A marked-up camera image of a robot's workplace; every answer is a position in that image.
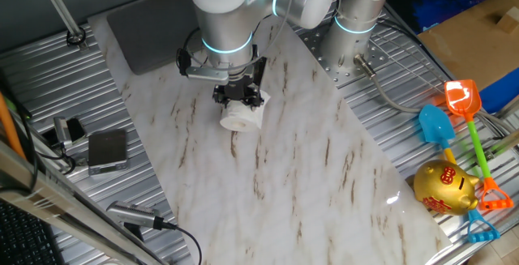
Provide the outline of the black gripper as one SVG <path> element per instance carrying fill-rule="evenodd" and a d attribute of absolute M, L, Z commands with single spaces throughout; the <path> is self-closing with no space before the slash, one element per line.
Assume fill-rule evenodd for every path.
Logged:
<path fill-rule="evenodd" d="M 242 100 L 244 105 L 251 108 L 259 108 L 264 103 L 260 89 L 252 85 L 253 78 L 244 76 L 237 81 L 231 81 L 226 85 L 216 85 L 213 89 L 212 98 L 224 108 L 231 100 Z"/>

